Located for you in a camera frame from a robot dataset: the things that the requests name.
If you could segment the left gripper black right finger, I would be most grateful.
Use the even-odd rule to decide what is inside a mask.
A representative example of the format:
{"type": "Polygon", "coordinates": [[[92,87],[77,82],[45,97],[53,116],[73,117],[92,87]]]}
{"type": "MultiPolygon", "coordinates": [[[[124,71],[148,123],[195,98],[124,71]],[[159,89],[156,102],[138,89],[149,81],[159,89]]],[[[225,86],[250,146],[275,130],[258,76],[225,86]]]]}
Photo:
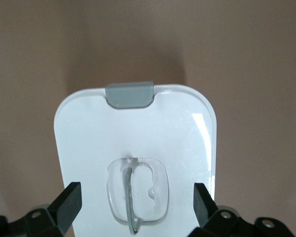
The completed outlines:
{"type": "Polygon", "coordinates": [[[219,208],[203,183],[194,184],[193,208],[199,223],[192,237],[292,237],[293,233],[281,221],[259,217],[253,224],[233,211],[219,208]]]}

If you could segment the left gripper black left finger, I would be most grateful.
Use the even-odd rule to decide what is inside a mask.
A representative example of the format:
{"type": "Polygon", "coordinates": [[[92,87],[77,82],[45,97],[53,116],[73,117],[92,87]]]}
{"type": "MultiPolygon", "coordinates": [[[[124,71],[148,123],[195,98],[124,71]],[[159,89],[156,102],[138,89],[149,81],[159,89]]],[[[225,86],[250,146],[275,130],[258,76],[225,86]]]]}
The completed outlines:
{"type": "Polygon", "coordinates": [[[0,237],[64,237],[81,208],[81,183],[71,182],[47,208],[11,223],[0,215],[0,237]]]}

